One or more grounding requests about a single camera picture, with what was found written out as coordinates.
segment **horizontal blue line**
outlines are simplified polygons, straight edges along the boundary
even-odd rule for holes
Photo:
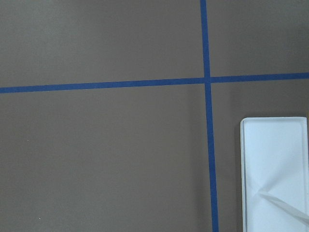
[[[146,81],[119,81],[119,82],[99,82],[82,84],[61,84],[45,86],[20,86],[20,87],[0,87],[0,93],[21,93],[21,92],[40,92],[40,91],[59,91],[74,89],[95,89],[95,88],[122,88],[122,87],[142,87],[142,86],[171,86],[203,84],[205,78],[180,78]]]
[[[309,79],[309,72],[288,73],[288,74],[265,74],[265,75],[244,75],[244,76],[220,76],[212,77],[212,83],[246,82],[246,81],[274,81],[274,80],[296,80]]]

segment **blue tape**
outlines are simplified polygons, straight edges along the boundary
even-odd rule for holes
[[[146,81],[120,81],[120,82],[62,84],[62,85],[45,85],[45,86],[1,87],[0,93],[21,93],[21,92],[74,90],[74,89],[142,87],[142,86],[190,85],[190,84],[203,84],[204,82],[205,78],[199,77],[199,78],[180,78],[180,79],[163,79],[163,80],[146,80]]]
[[[287,74],[266,74],[266,75],[244,75],[244,76],[221,76],[212,77],[212,83],[247,82],[247,81],[275,81],[275,80],[297,80],[309,79],[309,72],[287,73]]]
[[[214,137],[213,137],[213,121],[212,121],[211,73],[210,73],[210,61],[209,61],[209,42],[208,42],[206,0],[200,0],[200,7],[201,7],[202,36],[203,36],[203,61],[204,61],[204,76],[205,76],[205,101],[206,101],[206,124],[207,124],[207,140],[208,140],[209,177],[210,177],[210,188],[211,188],[212,231],[219,232],[216,164],[215,164],[215,156],[214,156]]]

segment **white tray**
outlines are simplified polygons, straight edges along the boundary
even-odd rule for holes
[[[240,134],[243,231],[309,231],[307,119],[245,118]]]

